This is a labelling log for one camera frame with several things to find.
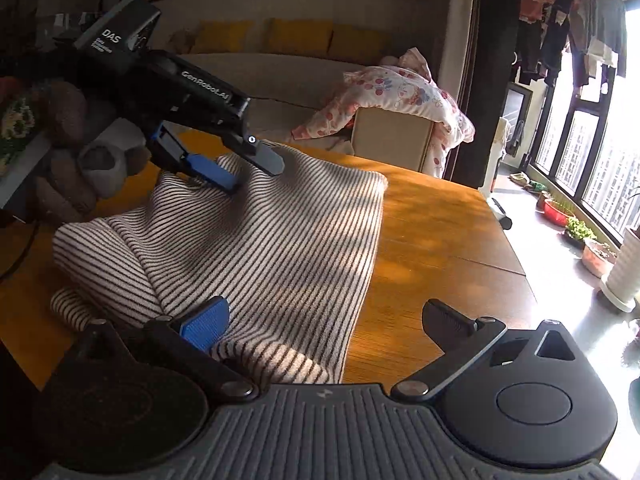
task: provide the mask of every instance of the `pillow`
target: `pillow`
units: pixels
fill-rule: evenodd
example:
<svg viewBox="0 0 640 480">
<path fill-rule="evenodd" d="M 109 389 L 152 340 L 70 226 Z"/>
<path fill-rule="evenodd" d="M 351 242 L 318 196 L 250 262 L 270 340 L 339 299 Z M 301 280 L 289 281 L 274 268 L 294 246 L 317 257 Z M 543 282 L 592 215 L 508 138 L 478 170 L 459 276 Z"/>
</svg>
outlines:
<svg viewBox="0 0 640 480">
<path fill-rule="evenodd" d="M 212 52 L 242 52 L 244 37 L 254 24 L 243 22 L 200 22 L 191 54 L 211 54 Z"/>
<path fill-rule="evenodd" d="M 338 61 L 377 65 L 386 54 L 391 36 L 379 30 L 367 30 L 351 25 L 334 25 L 334 36 L 327 57 Z"/>
<path fill-rule="evenodd" d="M 334 24 L 329 20 L 271 20 L 265 42 L 270 54 L 326 57 Z"/>
</svg>

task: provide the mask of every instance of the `striped fabric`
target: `striped fabric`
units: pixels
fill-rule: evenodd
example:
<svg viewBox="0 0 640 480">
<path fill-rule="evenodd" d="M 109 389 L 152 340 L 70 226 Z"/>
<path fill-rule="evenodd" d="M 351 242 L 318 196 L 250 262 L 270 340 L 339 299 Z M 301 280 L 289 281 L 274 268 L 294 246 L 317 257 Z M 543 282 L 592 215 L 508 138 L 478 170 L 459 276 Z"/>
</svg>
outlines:
<svg viewBox="0 0 640 480">
<path fill-rule="evenodd" d="M 96 309 L 140 326 L 220 295 L 230 323 L 213 357 L 236 359 L 258 384 L 339 382 L 386 179 L 273 149 L 286 164 L 278 177 L 235 154 L 218 159 L 243 182 L 231 197 L 161 173 L 146 206 L 61 227 L 54 260 L 82 294 L 63 290 L 52 309 L 78 330 Z"/>
</svg>

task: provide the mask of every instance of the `white ribbed planter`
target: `white ribbed planter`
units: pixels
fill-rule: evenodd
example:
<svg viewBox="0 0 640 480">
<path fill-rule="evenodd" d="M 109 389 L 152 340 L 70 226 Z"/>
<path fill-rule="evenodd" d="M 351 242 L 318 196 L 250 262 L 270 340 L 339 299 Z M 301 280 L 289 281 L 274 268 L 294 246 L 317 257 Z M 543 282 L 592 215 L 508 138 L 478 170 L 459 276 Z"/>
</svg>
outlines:
<svg viewBox="0 0 640 480">
<path fill-rule="evenodd" d="M 631 312 L 640 292 L 640 239 L 628 227 L 618 258 L 609 274 L 602 277 L 602 292 L 616 307 Z"/>
</svg>

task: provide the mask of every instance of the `sofa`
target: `sofa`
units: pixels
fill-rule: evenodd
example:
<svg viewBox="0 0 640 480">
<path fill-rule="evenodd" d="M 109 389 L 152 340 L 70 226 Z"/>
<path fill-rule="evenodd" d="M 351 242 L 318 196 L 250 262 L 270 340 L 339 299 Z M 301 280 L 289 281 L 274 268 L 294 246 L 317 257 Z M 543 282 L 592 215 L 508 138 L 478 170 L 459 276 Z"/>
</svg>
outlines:
<svg viewBox="0 0 640 480">
<path fill-rule="evenodd" d="M 361 156 L 422 172 L 433 123 L 381 110 L 357 111 L 353 131 L 321 139 L 294 140 L 290 131 L 305 123 L 342 81 L 343 72 L 362 65 L 285 54 L 233 52 L 185 54 L 185 60 L 247 93 L 249 130 L 257 137 Z"/>
</svg>

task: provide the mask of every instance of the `potted plant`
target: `potted plant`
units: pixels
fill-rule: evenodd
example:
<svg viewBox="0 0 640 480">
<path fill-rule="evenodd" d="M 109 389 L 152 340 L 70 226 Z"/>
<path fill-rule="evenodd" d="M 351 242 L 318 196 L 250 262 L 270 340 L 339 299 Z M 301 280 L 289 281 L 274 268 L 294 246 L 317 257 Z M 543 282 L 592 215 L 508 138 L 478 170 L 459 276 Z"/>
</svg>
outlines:
<svg viewBox="0 0 640 480">
<path fill-rule="evenodd" d="M 566 227 L 567 220 L 574 215 L 574 210 L 571 205 L 560 202 L 554 198 L 547 198 L 545 200 L 543 212 L 550 222 L 560 227 Z"/>
<path fill-rule="evenodd" d="M 586 239 L 595 240 L 596 238 L 596 235 L 587 227 L 587 224 L 582 220 L 578 220 L 575 216 L 570 216 L 567 219 L 563 235 L 572 246 L 578 249 L 584 247 Z"/>
<path fill-rule="evenodd" d="M 607 299 L 623 312 L 631 312 L 635 308 L 635 297 L 640 292 L 640 227 L 625 228 L 616 263 L 602 277 L 600 285 Z"/>
<path fill-rule="evenodd" d="M 615 262 L 616 255 L 611 251 L 609 245 L 601 244 L 593 238 L 584 239 L 582 264 L 596 278 L 601 278 L 604 274 L 607 274 Z"/>
</svg>

